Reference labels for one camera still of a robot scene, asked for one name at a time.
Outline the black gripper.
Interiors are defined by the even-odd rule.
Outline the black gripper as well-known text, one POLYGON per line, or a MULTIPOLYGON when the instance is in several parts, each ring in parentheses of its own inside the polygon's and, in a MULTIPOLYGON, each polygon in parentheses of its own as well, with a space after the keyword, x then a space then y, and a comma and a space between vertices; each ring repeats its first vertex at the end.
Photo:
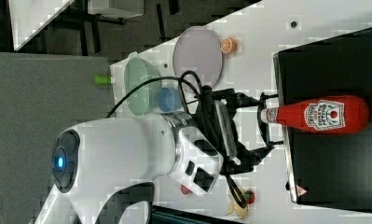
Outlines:
POLYGON ((252 172, 273 147, 248 150, 239 141, 234 117, 239 108, 260 106, 262 102, 233 89, 213 91, 208 86, 201 89, 198 100, 194 119, 208 141, 224 158, 220 174, 237 175, 252 172))

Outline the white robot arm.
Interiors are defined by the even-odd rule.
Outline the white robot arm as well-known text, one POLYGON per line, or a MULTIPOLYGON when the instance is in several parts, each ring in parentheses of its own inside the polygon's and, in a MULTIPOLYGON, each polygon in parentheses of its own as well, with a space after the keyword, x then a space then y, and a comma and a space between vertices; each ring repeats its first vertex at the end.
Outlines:
POLYGON ((258 101, 232 89, 204 86, 195 113, 98 119, 63 131, 51 157, 52 189, 31 224, 151 224, 154 181, 168 176, 196 195, 249 173, 273 149, 249 150, 236 138, 229 110, 258 101))

